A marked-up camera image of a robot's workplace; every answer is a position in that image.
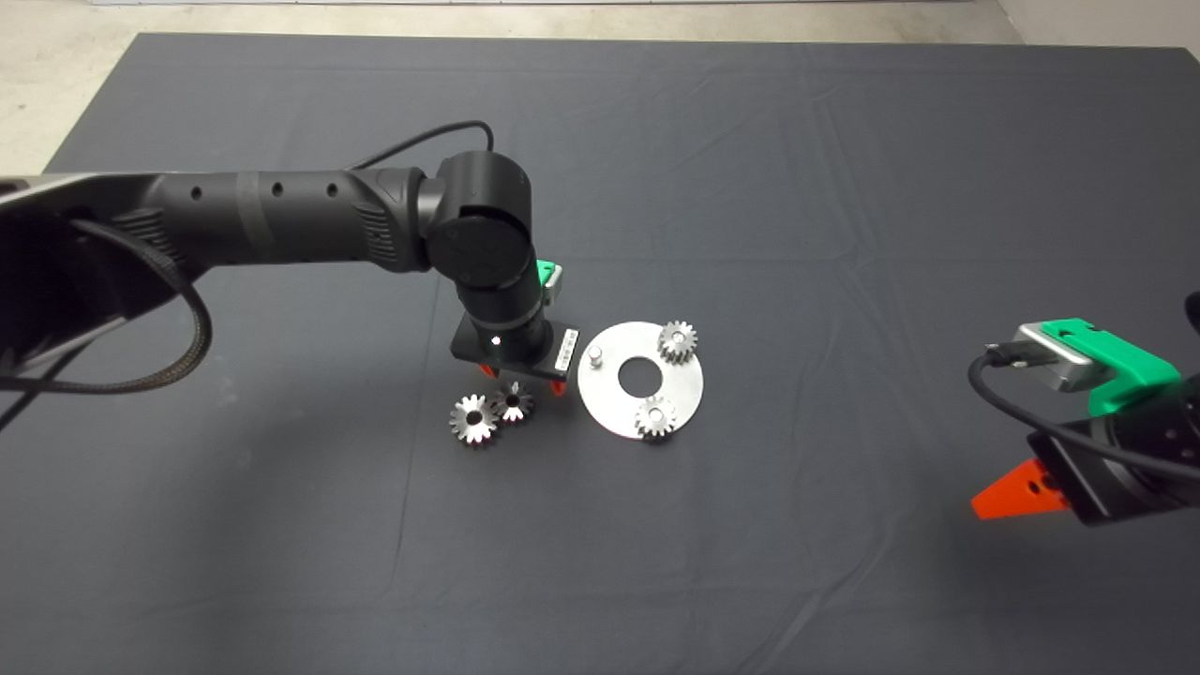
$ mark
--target barcode label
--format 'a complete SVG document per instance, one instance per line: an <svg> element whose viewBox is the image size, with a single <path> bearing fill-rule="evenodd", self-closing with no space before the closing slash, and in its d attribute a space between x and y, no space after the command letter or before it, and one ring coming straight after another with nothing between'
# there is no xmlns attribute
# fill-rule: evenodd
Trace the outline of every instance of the barcode label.
<svg viewBox="0 0 1200 675"><path fill-rule="evenodd" d="M554 369L566 372L566 369L571 368L571 357L575 354L575 342L580 339L580 331L574 328L568 328L563 333L563 346L558 348L558 360L554 362Z"/></svg>

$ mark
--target spur gear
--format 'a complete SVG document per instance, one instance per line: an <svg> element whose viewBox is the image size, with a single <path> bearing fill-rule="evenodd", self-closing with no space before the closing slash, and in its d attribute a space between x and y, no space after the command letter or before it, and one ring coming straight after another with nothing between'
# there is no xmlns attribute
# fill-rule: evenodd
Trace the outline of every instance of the spur gear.
<svg viewBox="0 0 1200 675"><path fill-rule="evenodd" d="M479 395L463 396L450 411L450 430L468 446L479 446L496 431L496 414L487 399Z"/></svg>
<svg viewBox="0 0 1200 675"><path fill-rule="evenodd" d="M685 321L670 321L659 333L659 354L667 363L684 363L696 351L700 339L696 329Z"/></svg>
<svg viewBox="0 0 1200 675"><path fill-rule="evenodd" d="M511 382L491 398L492 414L505 424L517 424L533 414L533 396L520 382Z"/></svg>
<svg viewBox="0 0 1200 675"><path fill-rule="evenodd" d="M648 396L634 420L642 438L662 438L676 430L676 411L662 396Z"/></svg>

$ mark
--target dark gray tablecloth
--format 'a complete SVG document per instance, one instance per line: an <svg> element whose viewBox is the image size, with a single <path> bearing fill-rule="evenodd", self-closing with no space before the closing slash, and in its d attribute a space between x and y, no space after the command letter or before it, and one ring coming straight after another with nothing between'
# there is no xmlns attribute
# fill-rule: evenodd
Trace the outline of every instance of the dark gray tablecloth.
<svg viewBox="0 0 1200 675"><path fill-rule="evenodd" d="M556 317L698 327L696 418L652 448L542 396L469 452L450 283L215 270L194 375L0 437L0 670L1195 673L1198 515L976 520L1030 453L964 377L1064 316L1200 366L1187 52L149 35L50 169L329 168L463 118L533 179Z"/></svg>

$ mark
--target green gripper mount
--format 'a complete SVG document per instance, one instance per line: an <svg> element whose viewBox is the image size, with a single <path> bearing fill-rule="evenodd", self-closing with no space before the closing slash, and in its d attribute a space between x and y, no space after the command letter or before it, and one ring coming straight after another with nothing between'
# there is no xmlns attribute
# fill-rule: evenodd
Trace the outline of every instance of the green gripper mount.
<svg viewBox="0 0 1200 675"><path fill-rule="evenodd" d="M1081 318L1044 321L1042 331L1115 374L1092 389L1087 400L1092 416L1111 414L1180 381L1180 371L1170 363Z"/></svg>

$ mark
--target metal disc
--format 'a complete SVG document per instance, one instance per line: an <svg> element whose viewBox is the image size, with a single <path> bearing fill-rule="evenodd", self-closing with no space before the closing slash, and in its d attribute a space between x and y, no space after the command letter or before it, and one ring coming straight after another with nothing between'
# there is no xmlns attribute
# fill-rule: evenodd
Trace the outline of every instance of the metal disc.
<svg viewBox="0 0 1200 675"><path fill-rule="evenodd" d="M625 362L643 358L659 366L662 374L662 386L653 395L664 396L676 407L676 428L691 419L700 407L704 393L704 372L700 368L700 358L692 356L685 363L667 363L659 353L659 334L662 327L658 323L631 321L618 323L604 329L588 342L583 351L586 356L600 350L600 365L593 368L590 358L580 359L576 383L583 405L601 426L625 438L641 438L637 432L637 408L646 400L634 396L620 386L620 366Z"/></svg>

